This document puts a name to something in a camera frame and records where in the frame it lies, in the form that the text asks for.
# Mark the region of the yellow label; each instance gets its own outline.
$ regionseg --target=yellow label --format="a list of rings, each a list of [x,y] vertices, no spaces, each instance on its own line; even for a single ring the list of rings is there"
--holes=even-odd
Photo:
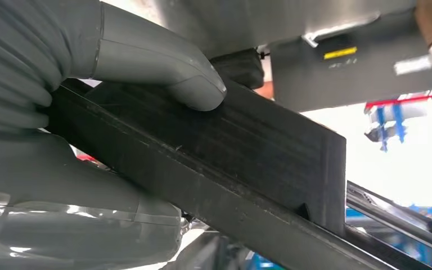
[[[337,57],[341,57],[341,56],[352,55],[356,52],[357,52],[356,47],[347,48],[347,49],[340,49],[338,51],[328,52],[328,53],[324,54],[323,58],[325,60],[327,60],[327,59],[337,58]]]

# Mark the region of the machine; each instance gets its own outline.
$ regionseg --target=machine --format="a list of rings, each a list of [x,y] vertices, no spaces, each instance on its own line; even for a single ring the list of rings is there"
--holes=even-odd
[[[206,269],[237,269],[249,249],[287,269],[431,269],[345,223],[345,138],[297,114],[431,88],[432,65],[406,68],[428,53],[414,1],[134,4],[149,20],[98,0],[0,0],[0,269],[166,262],[193,218],[221,234],[201,250],[237,246]],[[276,103],[252,91],[262,45]],[[367,69],[384,73],[347,92]],[[201,268],[190,251],[166,269]]]

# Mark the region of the blue robotic part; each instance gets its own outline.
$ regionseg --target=blue robotic part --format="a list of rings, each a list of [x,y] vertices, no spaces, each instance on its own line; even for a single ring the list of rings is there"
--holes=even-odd
[[[379,125],[380,125],[380,138],[381,138],[381,147],[382,150],[387,152],[388,148],[387,148],[387,140],[388,140],[388,134],[386,132],[385,129],[385,114],[383,112],[383,107],[378,107],[377,108],[377,118],[379,121]]]
[[[405,142],[405,127],[403,126],[403,113],[402,113],[402,105],[393,104],[392,106],[393,116],[395,118],[395,127],[397,129],[398,137],[400,138],[400,142]]]

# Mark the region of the black plastic part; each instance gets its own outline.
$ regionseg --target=black plastic part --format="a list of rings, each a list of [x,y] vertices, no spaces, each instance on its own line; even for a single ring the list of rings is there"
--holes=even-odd
[[[249,89],[264,85],[264,69],[256,49],[215,57],[210,62],[222,76],[229,77]]]
[[[48,129],[283,267],[394,269],[293,212],[309,201],[314,220],[343,234],[344,139],[227,86],[205,113],[157,88],[104,83],[87,94],[94,102],[61,88]]]
[[[232,86],[228,100],[205,113],[184,108],[158,88],[102,83],[85,97],[174,152],[176,160],[192,159],[192,169],[225,174],[290,210],[306,204],[311,221],[342,234],[345,138],[227,84]],[[93,136],[112,142],[109,147],[118,143],[101,133]]]

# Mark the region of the white label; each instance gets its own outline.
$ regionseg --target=white label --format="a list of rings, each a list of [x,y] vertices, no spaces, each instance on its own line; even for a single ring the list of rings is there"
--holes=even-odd
[[[403,74],[409,74],[413,72],[419,72],[432,68],[432,62],[429,55],[411,58],[395,63],[393,66],[397,76]]]

